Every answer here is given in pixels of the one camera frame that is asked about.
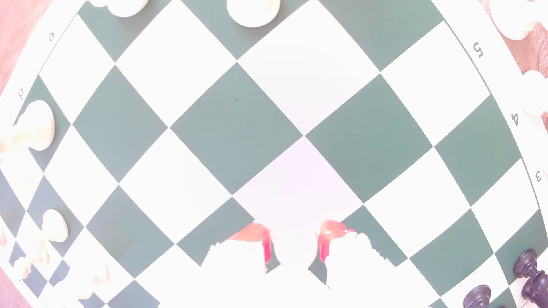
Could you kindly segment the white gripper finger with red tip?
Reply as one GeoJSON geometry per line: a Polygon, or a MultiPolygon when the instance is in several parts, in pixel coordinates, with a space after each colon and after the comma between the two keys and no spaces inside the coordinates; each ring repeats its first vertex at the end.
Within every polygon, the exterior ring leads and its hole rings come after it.
{"type": "Polygon", "coordinates": [[[264,307],[271,230],[252,222],[209,247],[202,269],[203,307],[264,307]]]}
{"type": "Polygon", "coordinates": [[[372,247],[366,234],[326,220],[318,241],[332,307],[390,307],[387,279],[396,267],[372,247]]]}

